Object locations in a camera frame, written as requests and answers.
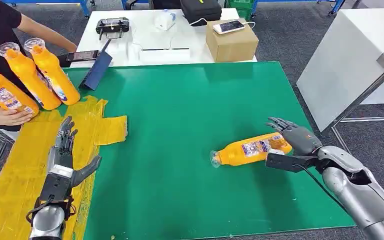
robotic arm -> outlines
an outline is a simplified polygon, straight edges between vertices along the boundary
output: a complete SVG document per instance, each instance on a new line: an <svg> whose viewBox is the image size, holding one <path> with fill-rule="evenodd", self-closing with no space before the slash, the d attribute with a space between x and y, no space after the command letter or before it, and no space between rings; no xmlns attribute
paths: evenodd
<svg viewBox="0 0 384 240"><path fill-rule="evenodd" d="M384 240L384 190L372 172L341 148L323 146L305 127L281 118L269 117L269 120L272 122L267 125L282 134L299 155L269 153L266 166L294 173L315 167L337 201L333 199L366 236L370 240Z"/></svg>
<svg viewBox="0 0 384 240"><path fill-rule="evenodd" d="M72 117L67 117L59 127L55 145L49 151L42 191L34 209L26 215L31 225L29 240L63 239L65 222L76 213L72 205L72 188L95 172L101 163L102 157L97 155L82 169L73 169L72 150L78 132L77 129L72 131L73 126Z"/></svg>

black bag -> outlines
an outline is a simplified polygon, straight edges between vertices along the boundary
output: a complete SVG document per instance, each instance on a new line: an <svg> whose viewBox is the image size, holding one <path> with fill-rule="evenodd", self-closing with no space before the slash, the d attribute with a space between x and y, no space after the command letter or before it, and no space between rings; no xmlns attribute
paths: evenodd
<svg viewBox="0 0 384 240"><path fill-rule="evenodd" d="M180 9L180 0L152 0L153 9Z"/></svg>
<svg viewBox="0 0 384 240"><path fill-rule="evenodd" d="M181 9L184 17L191 24L203 18L207 21L217 21L222 17L222 6L217 0L180 0ZM207 25L201 20L192 26Z"/></svg>

phone screen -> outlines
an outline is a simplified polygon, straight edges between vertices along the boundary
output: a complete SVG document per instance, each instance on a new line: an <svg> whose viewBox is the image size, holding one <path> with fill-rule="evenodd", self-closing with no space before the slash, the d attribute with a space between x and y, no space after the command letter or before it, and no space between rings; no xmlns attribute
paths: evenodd
<svg viewBox="0 0 384 240"><path fill-rule="evenodd" d="M93 60L96 59L98 51L79 51L79 52L70 52L67 56L68 61L81 61L81 60Z"/></svg>
<svg viewBox="0 0 384 240"><path fill-rule="evenodd" d="M239 29L245 27L240 21L230 21L220 24L220 28L222 32L230 31L233 29Z"/></svg>

gray carpet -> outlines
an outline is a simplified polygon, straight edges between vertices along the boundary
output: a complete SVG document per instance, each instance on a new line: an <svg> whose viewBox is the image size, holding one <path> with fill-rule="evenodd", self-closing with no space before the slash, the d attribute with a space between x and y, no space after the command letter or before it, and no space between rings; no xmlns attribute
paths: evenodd
<svg viewBox="0 0 384 240"><path fill-rule="evenodd" d="M353 4L354 1L348 0L344 8L351 8ZM37 22L56 30L76 44L79 43L88 22L84 18L81 8L71 4L20 4L16 9ZM96 0L96 7L93 9L121 10L122 8L119 0ZM334 19L334 17L327 17L329 10L330 6L327 2L321 4L315 2L259 3L256 16L253 19L256 22L254 32L260 40L256 51L257 59L259 61L280 61L314 130L317 129L316 125L295 83ZM21 42L29 38L27 34L19 31L16 33ZM55 54L64 53L64 50L54 45L48 45L48 48ZM384 104L360 106L352 113L352 116L384 116ZM372 170L384 188L384 122L341 123L338 125L338 130L352 154ZM332 131L315 132L325 145L339 146ZM4 159L5 157L0 161L0 167L2 167ZM365 237L357 228L337 228L239 236L234 237L234 239L363 240Z"/></svg>

white device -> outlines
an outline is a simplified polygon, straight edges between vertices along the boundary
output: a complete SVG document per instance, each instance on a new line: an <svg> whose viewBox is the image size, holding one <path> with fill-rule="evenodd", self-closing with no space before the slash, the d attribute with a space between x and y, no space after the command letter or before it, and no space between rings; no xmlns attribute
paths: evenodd
<svg viewBox="0 0 384 240"><path fill-rule="evenodd" d="M245 25L243 25L240 21L234 20L234 21L228 21L221 24L213 25L212 28L218 33L218 34L226 34L234 31L238 31L245 28Z"/></svg>
<svg viewBox="0 0 384 240"><path fill-rule="evenodd" d="M186 48L141 49L139 60L144 63L187 63L191 60L191 50Z"/></svg>
<svg viewBox="0 0 384 240"><path fill-rule="evenodd" d="M164 10L160 15L155 18L154 25L157 29L167 31L175 24L175 20L176 13Z"/></svg>

